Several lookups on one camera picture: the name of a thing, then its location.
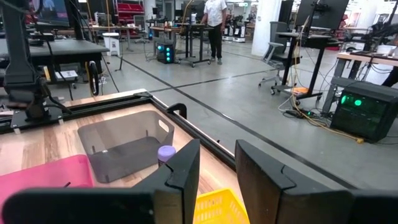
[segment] green light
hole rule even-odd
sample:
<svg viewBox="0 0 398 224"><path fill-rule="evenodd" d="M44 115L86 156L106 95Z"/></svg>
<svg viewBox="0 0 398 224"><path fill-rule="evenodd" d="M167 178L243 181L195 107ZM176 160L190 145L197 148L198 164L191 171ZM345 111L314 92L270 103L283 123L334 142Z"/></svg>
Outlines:
<svg viewBox="0 0 398 224"><path fill-rule="evenodd" d="M354 102L354 104L355 104L355 106L361 106L362 101L361 101L361 100L356 100L356 101Z"/></svg>
<svg viewBox="0 0 398 224"><path fill-rule="evenodd" d="M341 104L343 104L347 100L347 96L343 96L341 99Z"/></svg>

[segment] yellow plastic crate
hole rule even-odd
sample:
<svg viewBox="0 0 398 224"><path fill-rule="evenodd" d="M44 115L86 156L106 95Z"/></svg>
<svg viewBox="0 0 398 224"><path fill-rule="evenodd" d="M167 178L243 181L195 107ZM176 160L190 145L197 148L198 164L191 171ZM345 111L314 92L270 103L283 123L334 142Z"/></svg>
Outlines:
<svg viewBox="0 0 398 224"><path fill-rule="evenodd" d="M221 189L199 195L193 215L194 224L249 224L243 203L231 189Z"/></svg>

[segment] black pants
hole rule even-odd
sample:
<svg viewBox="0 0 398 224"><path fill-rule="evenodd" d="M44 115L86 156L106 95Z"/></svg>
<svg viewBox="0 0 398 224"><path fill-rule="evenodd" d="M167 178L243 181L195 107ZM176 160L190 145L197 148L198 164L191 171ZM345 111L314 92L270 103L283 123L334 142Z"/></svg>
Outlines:
<svg viewBox="0 0 398 224"><path fill-rule="evenodd" d="M209 41L211 46L211 57L221 58L221 41L222 41L222 33L221 33L221 24L218 24L213 29L209 30Z"/></svg>
<svg viewBox="0 0 398 224"><path fill-rule="evenodd" d="M394 67L382 85L392 87L398 82L398 67Z"/></svg>

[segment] pink bin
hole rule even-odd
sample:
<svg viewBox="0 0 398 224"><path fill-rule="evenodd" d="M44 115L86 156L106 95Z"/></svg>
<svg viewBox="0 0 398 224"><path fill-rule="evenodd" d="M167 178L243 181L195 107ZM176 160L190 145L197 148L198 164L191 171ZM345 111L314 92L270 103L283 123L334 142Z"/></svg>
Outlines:
<svg viewBox="0 0 398 224"><path fill-rule="evenodd" d="M90 163L86 155L71 156L0 176L0 215L7 198L33 187L93 187Z"/></svg>

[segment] office chair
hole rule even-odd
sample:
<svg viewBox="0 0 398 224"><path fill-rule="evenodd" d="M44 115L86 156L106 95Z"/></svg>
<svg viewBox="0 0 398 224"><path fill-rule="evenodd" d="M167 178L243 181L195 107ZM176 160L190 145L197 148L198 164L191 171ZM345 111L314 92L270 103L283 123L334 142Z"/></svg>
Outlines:
<svg viewBox="0 0 398 224"><path fill-rule="evenodd" d="M288 32L288 26L285 22L270 22L271 23L271 33L270 33L270 42L268 51L264 54L262 60L267 64L270 65L272 70L269 70L268 72L275 71L277 70L278 73L274 77L270 78L263 78L259 82L259 87L261 87L261 84L266 83L266 82L271 82L274 81L275 85L280 85L281 77L279 76L280 71L285 70L285 67L287 65L287 57L288 57L288 52L286 51L286 45L287 45L287 38L284 37L279 37L277 35L277 32ZM299 55L293 55L292 57L292 63L291 66L299 64L300 63L300 56Z"/></svg>

